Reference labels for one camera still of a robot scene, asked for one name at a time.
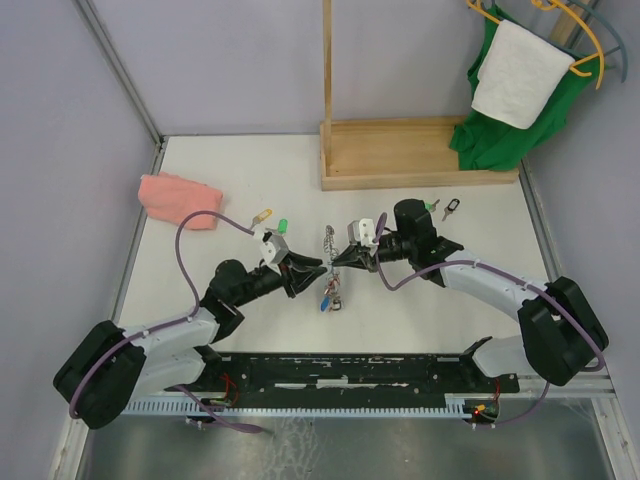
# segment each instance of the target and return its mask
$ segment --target clothes hanger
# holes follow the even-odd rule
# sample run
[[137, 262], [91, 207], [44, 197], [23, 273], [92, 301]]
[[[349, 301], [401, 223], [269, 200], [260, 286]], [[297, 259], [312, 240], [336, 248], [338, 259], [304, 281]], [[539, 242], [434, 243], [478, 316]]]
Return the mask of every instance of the clothes hanger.
[[[582, 30], [584, 30], [587, 33], [587, 35], [589, 36], [589, 38], [591, 39], [591, 41], [595, 45], [597, 52], [594, 53], [593, 55], [589, 55], [587, 57], [584, 57], [581, 60], [578, 60], [578, 61], [574, 62], [573, 65], [572, 65], [573, 69], [570, 69], [570, 70], [573, 73], [576, 73], [577, 69], [575, 67], [577, 67], [578, 65], [582, 65], [583, 63], [586, 63], [589, 60], [592, 60], [592, 59], [594, 59], [596, 57], [599, 58], [600, 59], [600, 72], [598, 74], [598, 81], [596, 82], [596, 90], [598, 90], [600, 88], [600, 85], [602, 85], [602, 77], [604, 76], [604, 52], [602, 51], [602, 45], [600, 45], [600, 42], [598, 41], [598, 38], [596, 37], [595, 33], [593, 33], [593, 30], [591, 30], [589, 25], [584, 23], [584, 20], [582, 20], [582, 18], [580, 18], [580, 16], [577, 13], [575, 13], [573, 10], [571, 10], [569, 7], [567, 7], [564, 3], [561, 3], [559, 0], [547, 0], [547, 1], [549, 2], [549, 5], [545, 5], [542, 0], [531, 0], [531, 3], [533, 4], [534, 7], [539, 8], [543, 12], [548, 12], [550, 10], [554, 10], [556, 8], [560, 8], [561, 10], [564, 11], [564, 13], [566, 13], [571, 18], [573, 18], [573, 20], [578, 25], [580, 25]], [[581, 77], [588, 77], [588, 76], [591, 76], [591, 73], [589, 73], [588, 75], [584, 75], [584, 72], [580, 72], [577, 75], [579, 75]]]
[[622, 57], [622, 71], [620, 74], [620, 77], [621, 77], [620, 81], [621, 83], [624, 83], [627, 80], [627, 72], [629, 70], [629, 56], [627, 55], [627, 47], [625, 47], [624, 42], [622, 41], [622, 38], [620, 37], [620, 35], [618, 35], [618, 32], [616, 31], [616, 29], [611, 26], [611, 24], [607, 21], [606, 18], [602, 16], [600, 12], [593, 9], [589, 5], [579, 0], [567, 0], [567, 1], [575, 5], [576, 7], [580, 7], [589, 15], [591, 15], [596, 20], [598, 20], [602, 24], [602, 26], [607, 29], [607, 31], [611, 34], [611, 36], [615, 39], [615, 41], [618, 42], [618, 46], [606, 52], [604, 56], [606, 57], [620, 50], [620, 56]]
[[[482, 0], [476, 0], [476, 2], [474, 3], [473, 0], [466, 0], [467, 6], [469, 8], [475, 10], [480, 15], [482, 15], [483, 17], [488, 18], [492, 22], [499, 24], [501, 20], [496, 18], [496, 17], [494, 17], [489, 12], [487, 12], [484, 8], [482, 8], [481, 1]], [[540, 8], [543, 11], [552, 10], [552, 9], [556, 8], [556, 6], [558, 6], [557, 3], [552, 3], [548, 7], [545, 7], [544, 4], [540, 0], [531, 0], [531, 3], [533, 3], [533, 5], [535, 5], [536, 7]], [[602, 52], [602, 46], [600, 45], [600, 42], [598, 42], [598, 39], [596, 38], [594, 33], [591, 31], [589, 26], [586, 23], [584, 23], [584, 21], [579, 16], [577, 16], [569, 7], [567, 7], [567, 6], [563, 5], [563, 4], [560, 4], [560, 5], [562, 5], [560, 8], [562, 8], [571, 18], [573, 18], [578, 23], [578, 25], [580, 25], [583, 28], [583, 30], [585, 32], [587, 32], [587, 34], [589, 35], [589, 38], [591, 38], [591, 41], [594, 43], [594, 45], [596, 46], [596, 49], [598, 50], [593, 55], [589, 55], [588, 57], [582, 58], [582, 59], [577, 60], [576, 62], [574, 62], [569, 67], [569, 70], [572, 71], [573, 73], [575, 73], [576, 75], [578, 75], [579, 77], [590, 77], [591, 76], [591, 72], [582, 72], [582, 71], [578, 70], [577, 67], [579, 65], [582, 65], [583, 63], [588, 62], [589, 60], [592, 60], [592, 59], [594, 59], [596, 57], [600, 57], [600, 75], [598, 76], [598, 82], [596, 83], [596, 90], [597, 90], [597, 89], [600, 88], [600, 84], [602, 83], [602, 75], [604, 74], [604, 54]]]
[[[580, 0], [567, 0], [567, 2], [577, 7], [580, 7], [581, 9], [586, 11], [589, 15], [591, 15], [596, 20], [598, 20], [602, 24], [602, 26], [611, 34], [611, 36], [615, 39], [615, 41], [618, 42], [617, 47], [614, 47], [611, 50], [604, 52], [604, 57], [607, 58], [612, 53], [615, 53], [618, 50], [620, 50], [620, 56], [622, 57], [622, 70], [620, 73], [620, 83], [624, 83], [627, 80], [627, 74], [629, 71], [629, 55], [627, 54], [627, 47], [625, 46], [624, 41], [622, 40], [622, 37], [620, 37], [616, 29], [613, 28], [613, 26], [611, 26], [609, 21], [600, 12], [595, 10], [590, 5], [587, 5], [581, 2]], [[495, 6], [496, 6], [495, 0], [491, 0], [490, 8], [493, 8]], [[551, 45], [553, 45], [554, 47], [556, 47], [558, 50], [562, 50], [564, 53], [567, 53], [572, 57], [576, 57], [576, 58], [586, 57], [586, 55], [584, 55], [583, 53], [580, 53], [580, 52], [577, 52], [576, 50], [565, 47], [564, 45], [559, 45], [549, 39], [545, 39], [545, 40], [549, 42]]]

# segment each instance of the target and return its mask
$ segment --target yellow hanger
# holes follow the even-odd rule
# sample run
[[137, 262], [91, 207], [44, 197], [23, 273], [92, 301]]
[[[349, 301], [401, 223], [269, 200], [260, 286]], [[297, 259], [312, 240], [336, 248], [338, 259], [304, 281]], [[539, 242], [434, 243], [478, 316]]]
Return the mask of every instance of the yellow hanger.
[[[494, 17], [489, 12], [487, 12], [484, 8], [482, 8], [482, 4], [480, 3], [482, 0], [476, 0], [475, 3], [473, 2], [473, 0], [466, 0], [466, 1], [467, 1], [467, 6], [469, 8], [475, 10], [480, 15], [488, 18], [494, 23], [498, 23], [498, 24], [500, 23], [501, 21], [500, 19]], [[604, 75], [604, 52], [602, 51], [602, 45], [600, 45], [600, 42], [596, 38], [591, 28], [589, 28], [589, 26], [586, 23], [584, 23], [584, 21], [573, 10], [571, 10], [566, 5], [560, 3], [558, 0], [548, 0], [548, 1], [551, 3], [550, 5], [544, 5], [542, 3], [542, 0], [531, 0], [531, 3], [537, 8], [539, 8], [540, 10], [543, 10], [545, 12], [549, 10], [553, 10], [556, 7], [560, 7], [562, 10], [565, 11], [567, 15], [573, 18], [576, 21], [576, 23], [580, 25], [580, 27], [585, 32], [587, 32], [587, 35], [589, 35], [589, 38], [595, 45], [597, 50], [596, 53], [594, 53], [593, 55], [589, 55], [588, 57], [582, 58], [580, 60], [577, 60], [571, 65], [571, 67], [569, 67], [569, 70], [571, 70], [573, 73], [575, 73], [579, 77], [590, 77], [591, 72], [583, 72], [581, 70], [578, 70], [576, 67], [578, 65], [582, 65], [583, 63], [588, 62], [589, 60], [599, 57], [600, 58], [600, 74], [598, 75], [598, 81], [596, 82], [596, 90], [599, 89], [600, 84], [602, 83], [602, 76]]]

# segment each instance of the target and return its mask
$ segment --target red wire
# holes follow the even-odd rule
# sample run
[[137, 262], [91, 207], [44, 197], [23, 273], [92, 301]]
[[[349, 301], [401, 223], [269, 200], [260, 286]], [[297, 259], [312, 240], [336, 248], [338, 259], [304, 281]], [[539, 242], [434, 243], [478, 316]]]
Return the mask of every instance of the red wire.
[[227, 386], [224, 392], [224, 399], [226, 400], [227, 398], [229, 398], [229, 383], [231, 383], [231, 379], [229, 378], [229, 375], [227, 375], [226, 373], [224, 375], [221, 375], [220, 379], [227, 382]]
[[240, 398], [240, 390], [238, 390], [238, 386], [233, 382], [233, 380], [231, 380], [231, 377], [227, 373], [225, 373], [220, 378], [223, 378], [223, 377], [227, 381], [227, 391], [226, 391], [225, 397], [224, 397], [225, 400], [229, 397], [229, 385], [232, 385], [233, 388], [236, 389], [236, 394], [235, 394], [235, 396], [233, 398], [233, 402], [231, 402], [231, 407], [233, 407], [236, 404], [236, 402], [238, 401], [238, 398]]
[[493, 401], [497, 402], [498, 398], [500, 398], [500, 379], [496, 378], [496, 393], [493, 396]]

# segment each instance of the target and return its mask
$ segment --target metal floor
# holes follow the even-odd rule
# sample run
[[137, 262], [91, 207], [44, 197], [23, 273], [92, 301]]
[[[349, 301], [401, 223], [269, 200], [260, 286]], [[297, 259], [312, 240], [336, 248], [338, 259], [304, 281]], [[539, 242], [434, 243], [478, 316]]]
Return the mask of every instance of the metal floor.
[[[504, 400], [502, 415], [529, 405]], [[588, 400], [548, 400], [522, 423], [475, 432], [461, 420], [242, 421], [271, 433], [121, 416], [90, 435], [78, 480], [614, 478]]]

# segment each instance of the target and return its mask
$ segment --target white towel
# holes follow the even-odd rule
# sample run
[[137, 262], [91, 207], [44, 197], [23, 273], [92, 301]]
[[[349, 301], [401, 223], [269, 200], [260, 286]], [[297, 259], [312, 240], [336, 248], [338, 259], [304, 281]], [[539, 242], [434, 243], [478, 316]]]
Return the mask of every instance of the white towel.
[[478, 71], [471, 108], [527, 129], [574, 61], [528, 30], [502, 20]]

